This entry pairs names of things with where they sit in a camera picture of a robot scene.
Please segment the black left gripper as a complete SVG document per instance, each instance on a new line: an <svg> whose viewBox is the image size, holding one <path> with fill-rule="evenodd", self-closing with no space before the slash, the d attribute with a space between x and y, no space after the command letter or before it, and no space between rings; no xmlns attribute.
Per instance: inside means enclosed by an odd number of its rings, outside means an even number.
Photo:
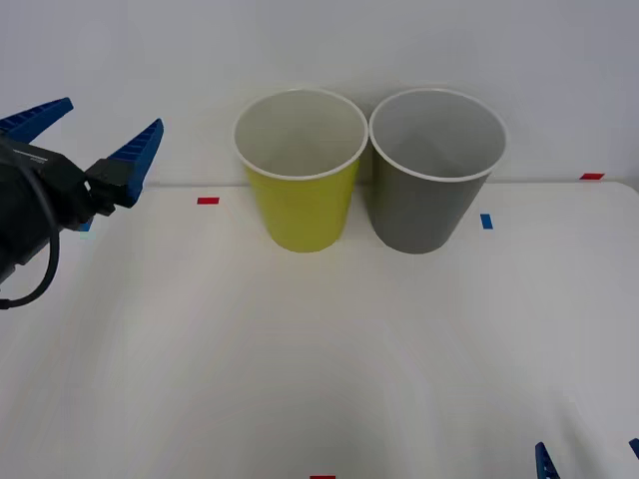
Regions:
<svg viewBox="0 0 639 479"><path fill-rule="evenodd" d="M1 145L10 150L14 159L35 177L50 202L60 230L74 230L89 222L95 213L107 217L116 207L132 208L142 193L145 177L164 135L164 124L157 119L84 173L65 156L28 145L73 109L71 100L63 98L0 121L1 135L4 136ZM48 243L49 238L49 223L34 188L12 160L2 158L3 260L23 265Z"/></svg>

